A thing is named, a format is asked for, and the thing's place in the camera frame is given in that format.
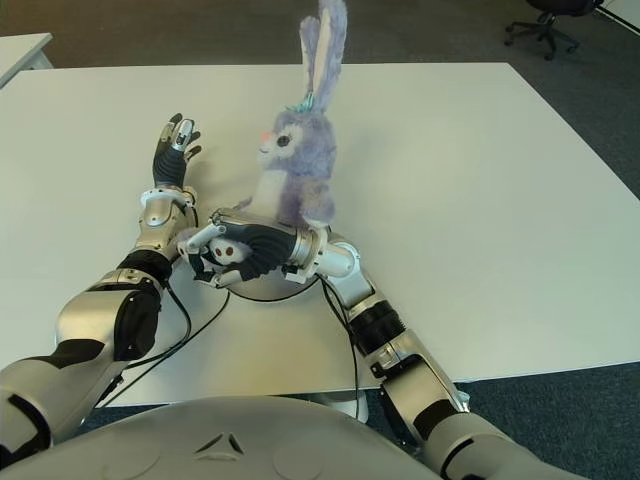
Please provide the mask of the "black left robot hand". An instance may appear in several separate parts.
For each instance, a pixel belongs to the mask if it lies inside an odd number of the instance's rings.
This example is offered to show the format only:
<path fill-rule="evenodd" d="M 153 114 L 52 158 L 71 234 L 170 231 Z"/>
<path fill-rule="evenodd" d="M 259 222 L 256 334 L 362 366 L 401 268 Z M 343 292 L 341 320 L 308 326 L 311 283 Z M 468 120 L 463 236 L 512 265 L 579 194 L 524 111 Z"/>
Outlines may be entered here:
<path fill-rule="evenodd" d="M 181 113 L 174 114 L 161 130 L 153 156 L 154 186 L 182 189 L 188 163 L 202 151 L 195 142 L 201 133 L 195 121 Z"/>

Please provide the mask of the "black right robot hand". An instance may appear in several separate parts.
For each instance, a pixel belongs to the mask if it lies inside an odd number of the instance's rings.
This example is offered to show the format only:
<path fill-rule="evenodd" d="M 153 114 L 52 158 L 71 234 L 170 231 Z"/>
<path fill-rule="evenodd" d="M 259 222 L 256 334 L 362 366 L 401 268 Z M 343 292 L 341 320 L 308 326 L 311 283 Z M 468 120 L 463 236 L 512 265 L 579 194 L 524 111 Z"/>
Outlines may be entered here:
<path fill-rule="evenodd" d="M 205 226 L 180 232 L 176 247 L 196 281 L 224 288 L 286 264 L 296 241 L 293 227 L 243 210 L 221 208 Z"/>

